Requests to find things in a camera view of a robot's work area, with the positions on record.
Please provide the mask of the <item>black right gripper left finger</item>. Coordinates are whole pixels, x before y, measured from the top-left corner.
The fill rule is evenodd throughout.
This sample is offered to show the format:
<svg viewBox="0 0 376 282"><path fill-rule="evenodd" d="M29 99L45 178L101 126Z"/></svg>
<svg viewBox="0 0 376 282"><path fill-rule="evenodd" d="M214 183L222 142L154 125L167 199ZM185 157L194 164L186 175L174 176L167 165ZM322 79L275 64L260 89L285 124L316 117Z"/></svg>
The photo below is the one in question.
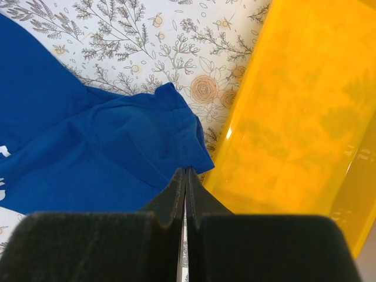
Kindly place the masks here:
<svg viewBox="0 0 376 282"><path fill-rule="evenodd" d="M180 281L185 171L134 213L34 213L1 257L2 281Z"/></svg>

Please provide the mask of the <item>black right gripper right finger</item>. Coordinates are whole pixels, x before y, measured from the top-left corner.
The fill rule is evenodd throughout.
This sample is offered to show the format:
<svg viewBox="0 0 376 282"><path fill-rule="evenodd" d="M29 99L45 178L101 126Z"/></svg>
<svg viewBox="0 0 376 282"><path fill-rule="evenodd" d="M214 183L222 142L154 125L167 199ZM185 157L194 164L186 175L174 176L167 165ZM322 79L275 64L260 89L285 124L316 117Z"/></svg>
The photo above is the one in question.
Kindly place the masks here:
<svg viewBox="0 0 376 282"><path fill-rule="evenodd" d="M360 281L345 238L316 215L234 214L186 170L190 281Z"/></svg>

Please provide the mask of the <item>blue printed t shirt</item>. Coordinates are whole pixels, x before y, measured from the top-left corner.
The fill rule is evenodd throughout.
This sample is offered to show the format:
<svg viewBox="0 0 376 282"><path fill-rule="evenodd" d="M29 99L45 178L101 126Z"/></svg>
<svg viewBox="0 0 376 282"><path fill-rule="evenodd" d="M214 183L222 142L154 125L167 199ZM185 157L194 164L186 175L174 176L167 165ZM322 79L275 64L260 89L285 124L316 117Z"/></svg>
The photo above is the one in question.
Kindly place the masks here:
<svg viewBox="0 0 376 282"><path fill-rule="evenodd" d="M173 84L132 96L86 86L1 16L1 207L132 212L185 168L214 164Z"/></svg>

